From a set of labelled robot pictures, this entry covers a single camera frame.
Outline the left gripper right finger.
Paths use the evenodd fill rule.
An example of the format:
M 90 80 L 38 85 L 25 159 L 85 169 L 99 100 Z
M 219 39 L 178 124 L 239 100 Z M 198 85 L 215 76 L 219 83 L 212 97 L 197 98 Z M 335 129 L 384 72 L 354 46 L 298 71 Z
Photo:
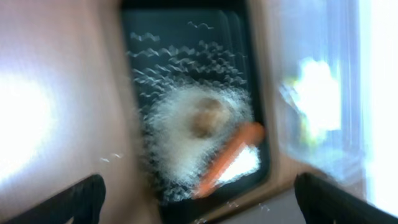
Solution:
M 311 174 L 296 176 L 294 191 L 306 224 L 397 224 L 397 218 Z

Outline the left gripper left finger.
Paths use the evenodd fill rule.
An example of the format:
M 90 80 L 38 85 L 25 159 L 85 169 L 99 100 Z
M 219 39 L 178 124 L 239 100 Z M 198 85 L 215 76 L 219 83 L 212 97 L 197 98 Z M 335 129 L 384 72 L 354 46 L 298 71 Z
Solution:
M 106 196 L 104 179 L 91 175 L 5 224 L 67 223 L 98 224 Z

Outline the orange carrot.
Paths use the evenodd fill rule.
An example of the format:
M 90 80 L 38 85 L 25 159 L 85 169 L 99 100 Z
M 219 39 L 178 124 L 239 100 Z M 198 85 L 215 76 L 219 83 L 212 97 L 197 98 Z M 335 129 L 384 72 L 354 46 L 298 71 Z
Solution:
M 257 146 L 265 138 L 264 126 L 257 122 L 243 123 L 227 141 L 222 151 L 196 186 L 193 198 L 204 198 L 212 194 L 217 187 L 217 180 L 239 156 L 246 146 Z

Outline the white rice pile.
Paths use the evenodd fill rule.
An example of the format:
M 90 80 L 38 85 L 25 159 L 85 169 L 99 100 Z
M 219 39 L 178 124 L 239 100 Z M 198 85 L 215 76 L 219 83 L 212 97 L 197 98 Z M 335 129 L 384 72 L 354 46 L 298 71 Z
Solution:
M 196 138 L 190 130 L 195 104 L 202 98 L 215 98 L 229 106 L 231 117 L 220 132 L 210 138 Z M 163 203 L 194 200 L 201 178 L 243 123 L 257 122 L 242 91 L 223 91 L 202 84 L 173 87 L 154 105 L 149 126 L 155 136 L 144 141 L 146 165 L 152 185 Z M 260 145 L 246 146 L 224 174 L 217 187 L 235 183 L 259 171 Z

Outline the brown food scrap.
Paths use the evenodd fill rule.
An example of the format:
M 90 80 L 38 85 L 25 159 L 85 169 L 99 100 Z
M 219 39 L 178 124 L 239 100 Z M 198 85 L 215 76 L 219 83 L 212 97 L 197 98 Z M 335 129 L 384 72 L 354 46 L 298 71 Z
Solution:
M 202 98 L 195 104 L 190 130 L 196 138 L 210 138 L 230 120 L 229 106 L 215 98 Z

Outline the white tissue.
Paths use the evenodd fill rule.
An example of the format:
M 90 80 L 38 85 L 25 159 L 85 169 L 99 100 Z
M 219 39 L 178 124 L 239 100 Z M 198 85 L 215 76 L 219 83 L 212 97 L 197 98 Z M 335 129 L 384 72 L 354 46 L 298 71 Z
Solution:
M 308 120 L 313 134 L 341 128 L 340 84 L 324 61 L 305 58 L 299 63 L 300 78 L 294 83 L 295 104 Z

